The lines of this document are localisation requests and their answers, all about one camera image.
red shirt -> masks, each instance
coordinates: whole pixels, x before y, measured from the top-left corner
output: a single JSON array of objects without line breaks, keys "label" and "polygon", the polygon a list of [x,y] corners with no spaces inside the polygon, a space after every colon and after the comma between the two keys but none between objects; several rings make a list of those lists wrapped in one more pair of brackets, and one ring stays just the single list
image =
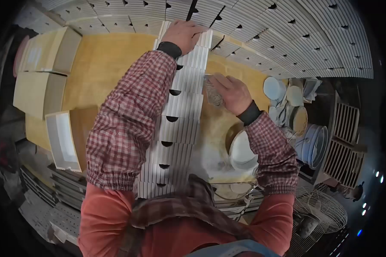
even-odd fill
[{"label": "red shirt", "polygon": [[[83,256],[116,256],[133,202],[132,192],[87,185],[78,240]],[[290,246],[293,202],[291,194],[269,195],[264,198],[252,223],[243,226],[248,227],[257,242],[283,255]],[[236,241],[234,236],[199,219],[169,218],[147,228],[141,256],[180,257],[202,245],[233,241]]]}]

black wrist cuff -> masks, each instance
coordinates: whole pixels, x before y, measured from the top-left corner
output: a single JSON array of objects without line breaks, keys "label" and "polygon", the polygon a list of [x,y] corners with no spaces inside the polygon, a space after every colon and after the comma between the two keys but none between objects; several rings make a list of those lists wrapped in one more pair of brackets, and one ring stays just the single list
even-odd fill
[{"label": "black wrist cuff", "polygon": [[163,51],[166,54],[170,55],[174,59],[181,56],[181,49],[176,44],[171,42],[161,42],[157,47],[157,50]]},{"label": "black wrist cuff", "polygon": [[243,121],[245,126],[247,126],[255,121],[261,113],[262,111],[259,110],[254,100],[252,100],[252,103],[247,107],[247,109],[237,117]]}]

yellow workbench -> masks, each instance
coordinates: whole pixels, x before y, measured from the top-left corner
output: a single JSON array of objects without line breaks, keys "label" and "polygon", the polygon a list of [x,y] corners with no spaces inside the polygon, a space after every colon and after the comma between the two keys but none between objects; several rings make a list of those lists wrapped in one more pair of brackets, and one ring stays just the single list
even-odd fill
[{"label": "yellow workbench", "polygon": [[[155,38],[130,33],[83,36],[71,75],[67,78],[62,110],[100,106],[131,64],[153,48]],[[268,110],[270,101],[263,93],[263,82],[267,75],[209,53],[206,73],[215,72],[242,80],[259,108]],[[198,147],[208,145],[225,156],[226,141],[232,140],[235,132],[240,130],[239,123],[239,119],[224,108],[218,109],[208,104],[204,92]],[[36,145],[51,150],[45,121],[26,115],[26,136]]]}]

person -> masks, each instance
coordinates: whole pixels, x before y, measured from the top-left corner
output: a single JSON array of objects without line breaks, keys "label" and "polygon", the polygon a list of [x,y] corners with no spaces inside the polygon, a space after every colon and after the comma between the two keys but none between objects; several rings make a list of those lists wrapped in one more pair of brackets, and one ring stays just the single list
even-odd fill
[{"label": "person", "polygon": [[277,256],[289,248],[298,170],[296,153],[260,111],[247,86],[216,73],[210,81],[243,121],[258,154],[265,197],[250,225],[214,207],[209,183],[190,176],[185,190],[135,205],[135,179],[169,94],[175,59],[206,29],[176,20],[157,50],[143,54],[101,105],[87,140],[87,190],[78,245],[84,256]]}]

fan guard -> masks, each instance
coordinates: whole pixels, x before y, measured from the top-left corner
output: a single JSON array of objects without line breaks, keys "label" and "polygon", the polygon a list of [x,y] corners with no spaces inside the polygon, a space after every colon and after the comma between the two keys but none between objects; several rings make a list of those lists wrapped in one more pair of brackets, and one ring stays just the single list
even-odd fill
[{"label": "fan guard", "polygon": [[316,231],[323,234],[337,232],[347,223],[345,208],[330,195],[316,189],[297,188],[293,208],[297,212],[316,216],[320,220]]}]

